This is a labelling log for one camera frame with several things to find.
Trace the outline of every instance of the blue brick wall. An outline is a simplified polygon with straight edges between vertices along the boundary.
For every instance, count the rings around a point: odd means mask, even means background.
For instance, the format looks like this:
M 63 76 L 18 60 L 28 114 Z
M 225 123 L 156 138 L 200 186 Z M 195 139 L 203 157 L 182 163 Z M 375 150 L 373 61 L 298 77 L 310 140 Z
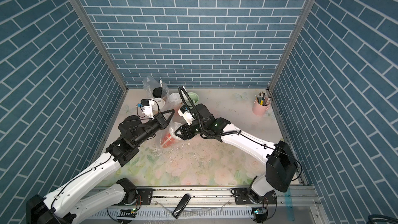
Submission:
M 265 87 L 305 0 L 81 0 L 129 87 Z
M 0 0 L 0 223 L 86 167 L 122 91 L 67 0 Z
M 334 223 L 398 215 L 398 0 L 316 0 L 274 90 Z

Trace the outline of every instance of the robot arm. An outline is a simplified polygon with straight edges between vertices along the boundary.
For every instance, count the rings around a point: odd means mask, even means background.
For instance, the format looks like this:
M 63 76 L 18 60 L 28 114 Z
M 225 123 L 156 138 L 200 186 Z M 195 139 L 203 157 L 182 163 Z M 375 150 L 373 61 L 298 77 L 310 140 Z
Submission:
M 165 129 L 174 110 L 159 112 L 154 118 L 142 123 L 138 116 L 129 116 L 119 124 L 121 136 L 105 153 L 86 169 L 45 197 L 36 195 L 26 204 L 28 224 L 78 224 L 105 207 L 137 200 L 137 187 L 127 178 L 117 181 L 108 189 L 84 200 L 87 194 L 104 178 L 123 167 L 138 152 L 140 145 Z
M 178 111 L 187 123 L 175 131 L 177 137 L 187 140 L 200 134 L 203 138 L 217 139 L 243 150 L 263 163 L 266 172 L 256 177 L 248 188 L 248 197 L 254 203 L 261 202 L 264 195 L 274 189 L 287 191 L 296 173 L 298 161 L 285 142 L 267 142 L 242 131 L 224 118 L 216 119 L 203 104 L 194 106 L 183 88 L 179 88 L 179 92 L 181 98 L 182 93 L 187 96 L 191 106 L 184 100 L 184 105 Z

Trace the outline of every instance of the pink cup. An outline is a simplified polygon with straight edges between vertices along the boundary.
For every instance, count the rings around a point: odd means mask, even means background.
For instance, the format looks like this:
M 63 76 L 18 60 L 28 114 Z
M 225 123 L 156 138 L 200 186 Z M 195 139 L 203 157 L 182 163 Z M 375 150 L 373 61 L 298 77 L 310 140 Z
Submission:
M 254 101 L 254 105 L 253 105 L 253 113 L 254 113 L 255 115 L 258 115 L 258 116 L 263 116 L 263 115 L 266 113 L 266 111 L 269 109 L 270 106 L 271 106 L 271 103 L 269 103 L 269 104 L 266 105 L 266 106 L 261 106 L 261 105 L 257 102 L 257 100 L 255 100 L 255 101 Z

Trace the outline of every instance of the metal rail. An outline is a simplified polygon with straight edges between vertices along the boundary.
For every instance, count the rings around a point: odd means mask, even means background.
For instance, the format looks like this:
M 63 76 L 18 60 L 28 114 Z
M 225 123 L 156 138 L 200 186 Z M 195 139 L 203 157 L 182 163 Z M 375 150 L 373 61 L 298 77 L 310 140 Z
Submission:
M 99 37 L 93 23 L 91 22 L 90 18 L 88 17 L 86 11 L 83 8 L 82 3 L 80 0 L 69 0 L 70 4 L 72 5 L 73 9 L 75 10 L 77 16 L 79 17 L 80 21 L 82 21 L 84 27 L 86 28 L 88 34 L 90 35 L 91 39 L 93 40 L 95 46 L 99 50 L 102 55 L 102 58 L 108 65 L 109 69 L 111 70 L 113 76 L 116 78 L 117 82 L 119 83 L 120 87 L 122 88 L 123 92 L 127 92 L 127 85 L 124 82 L 122 76 L 120 75 L 119 71 L 112 61 L 111 56 L 108 53 L 105 45 L 103 44 L 101 38 Z
M 165 207 L 175 207 L 185 194 L 191 196 L 189 207 L 217 208 L 229 202 L 226 206 L 233 207 L 254 207 L 258 204 L 236 205 L 231 188 L 247 187 L 247 185 L 239 186 L 163 186 L 163 187 L 138 187 L 153 189 L 151 204 L 141 206 L 142 208 L 162 208 L 161 203 Z M 87 196 L 95 194 L 106 189 L 106 187 L 95 187 Z M 278 206 L 285 205 L 285 198 L 289 197 L 293 206 L 317 207 L 321 206 L 321 202 L 316 194 L 314 186 L 290 185 L 290 194 L 275 191 L 278 198 Z M 120 208 L 120 206 L 111 206 L 109 208 Z
M 300 16 L 298 17 L 297 23 L 295 24 L 295 27 L 290 36 L 289 42 L 287 43 L 285 50 L 283 51 L 281 60 L 279 61 L 279 64 L 276 67 L 275 73 L 274 73 L 273 77 L 271 78 L 271 82 L 269 83 L 268 90 L 270 92 L 272 92 L 272 90 L 274 89 L 276 82 L 278 81 L 278 78 L 281 75 L 283 67 L 285 66 L 287 59 L 289 58 L 289 55 L 292 52 L 293 46 L 295 45 L 297 38 L 299 37 L 299 34 L 301 32 L 301 29 L 304 26 L 304 23 L 305 23 L 308 15 L 310 14 L 310 11 L 311 11 L 312 6 L 314 5 L 314 2 L 315 2 L 315 0 L 306 0 L 304 3 L 304 6 L 300 13 Z

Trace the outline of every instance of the wire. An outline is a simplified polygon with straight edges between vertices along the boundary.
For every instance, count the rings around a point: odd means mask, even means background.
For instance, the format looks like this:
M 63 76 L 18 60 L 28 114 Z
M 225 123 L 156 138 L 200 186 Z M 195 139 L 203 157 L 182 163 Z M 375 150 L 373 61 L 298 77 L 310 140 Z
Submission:
M 54 212 L 51 212 L 51 214 L 54 216 L 54 218 L 57 220 L 57 222 L 59 223 L 59 224 L 61 224 L 61 222 L 58 220 L 58 217 L 54 214 Z
M 137 203 L 138 203 L 138 202 L 135 203 L 136 211 L 140 210 L 140 208 L 141 208 L 142 197 L 141 197 L 141 195 L 139 195 L 139 196 L 140 196 L 140 205 L 139 205 L 138 208 L 137 208 Z
M 151 138 L 148 138 L 147 140 L 150 140 L 150 139 L 154 138 L 155 136 L 156 136 L 156 133 L 155 133 L 155 135 L 153 135 Z
M 109 214 L 108 208 L 106 208 L 106 212 L 108 213 L 109 218 L 111 218 L 113 221 L 115 221 L 117 223 L 123 223 L 123 222 L 119 222 L 119 221 L 113 219 L 112 216 Z
M 271 218 L 275 215 L 276 207 L 278 206 L 278 197 L 276 196 L 276 194 L 275 194 L 275 199 L 276 199 L 276 202 L 275 202 L 275 210 L 274 210 L 274 213 L 271 215 L 271 217 L 267 218 L 266 221 L 269 220 L 269 219 L 271 219 Z
M 93 168 L 91 168 L 90 170 L 87 170 L 86 172 L 84 172 L 83 174 L 77 175 L 75 178 L 73 178 L 72 180 L 70 180 L 70 181 L 65 185 L 65 187 L 64 187 L 62 190 L 60 190 L 59 193 L 57 194 L 57 196 L 54 198 L 54 200 L 53 200 L 52 203 L 51 203 L 51 208 L 50 208 L 50 210 L 51 210 L 53 213 L 55 212 L 55 209 L 52 210 L 52 206 L 54 205 L 54 202 L 57 200 L 57 198 L 59 197 L 59 195 L 60 195 L 62 192 L 64 192 L 64 190 L 66 189 L 66 187 L 67 187 L 71 182 L 73 182 L 73 181 L 76 180 L 77 178 L 81 177 L 82 175 L 87 174 L 88 172 L 92 172 L 93 169 L 95 169 L 95 168 L 97 168 L 98 166 L 100 166 L 100 165 L 102 165 L 102 164 L 108 162 L 108 161 L 111 159 L 111 157 L 112 157 L 112 154 L 111 154 L 111 156 L 109 156 L 109 158 L 108 158 L 105 162 L 98 164 L 96 167 L 93 167 Z
M 297 180 L 297 179 L 301 176 L 301 172 L 302 172 L 302 167 L 301 167 L 301 170 L 300 170 L 300 173 L 298 174 L 298 176 L 297 176 L 296 178 L 292 179 L 291 182 Z
M 375 224 L 375 222 L 388 222 L 388 223 L 398 224 L 398 219 L 381 214 L 369 215 L 368 222 L 366 224 Z
M 159 113 L 160 113 L 159 104 L 156 102 L 156 100 L 153 100 L 153 99 L 148 99 L 148 100 L 154 101 L 154 102 L 156 103 L 156 105 L 158 106 L 158 112 L 157 112 L 156 115 L 153 116 L 152 118 L 144 118 L 145 116 L 140 116 L 140 115 L 138 115 L 138 106 L 136 106 L 136 108 L 137 108 L 137 116 L 140 117 L 140 118 L 142 118 L 141 120 L 154 119 L 154 118 L 156 118 L 156 117 L 159 115 Z
M 298 176 L 297 176 L 295 179 L 293 179 L 292 181 L 297 180 L 297 179 L 301 176 L 301 173 L 302 173 L 302 165 L 301 165 L 300 161 L 298 161 L 295 157 L 292 157 L 292 156 L 290 156 L 290 155 L 287 155 L 285 152 L 281 152 L 281 151 L 279 151 L 279 150 L 277 150 L 277 149 L 274 149 L 274 148 L 271 148 L 271 147 L 269 147 L 269 146 L 266 146 L 265 144 L 260 144 L 259 142 L 256 142 L 256 141 L 252 140 L 251 138 L 246 137 L 246 136 L 243 135 L 242 133 L 240 133 L 239 135 L 242 135 L 243 137 L 247 138 L 247 139 L 250 140 L 250 141 L 255 142 L 256 144 L 259 144 L 259 145 L 261 145 L 261 146 L 264 146 L 265 148 L 272 149 L 272 150 L 274 150 L 274 151 L 276 151 L 276 152 L 280 152 L 280 153 L 282 153 L 282 154 L 285 154 L 285 155 L 288 156 L 288 157 L 293 158 L 293 159 L 300 165 L 301 170 L 300 170 L 300 173 L 298 174 Z
M 191 113 L 191 115 L 198 121 L 199 123 L 199 130 L 201 132 L 201 134 L 205 135 L 207 137 L 207 139 L 214 139 L 217 137 L 222 137 L 222 136 L 226 136 L 226 135 L 231 135 L 231 134 L 237 134 L 238 131 L 229 131 L 229 132 L 224 132 L 221 134 L 216 134 L 216 135 L 212 135 L 207 133 L 207 131 L 203 128 L 203 123 L 202 123 L 202 119 L 199 117 L 199 112 L 195 107 L 195 104 L 193 103 L 191 97 L 188 95 L 187 91 L 183 88 L 183 87 L 179 87 L 178 88 L 178 93 L 180 94 L 181 100 L 184 103 L 184 106 L 187 108 L 187 110 Z M 190 106 L 188 106 L 187 102 L 185 101 L 184 96 L 182 95 L 182 93 L 185 94 L 186 98 L 188 99 L 188 101 L 191 103 L 192 109 L 195 111 L 195 114 L 192 113 Z
M 266 209 L 268 209 L 268 199 L 267 199 L 266 197 L 264 197 L 264 201 L 263 201 L 263 207 L 264 207 L 264 203 L 266 202 L 266 200 L 267 200 L 267 206 L 266 206 Z

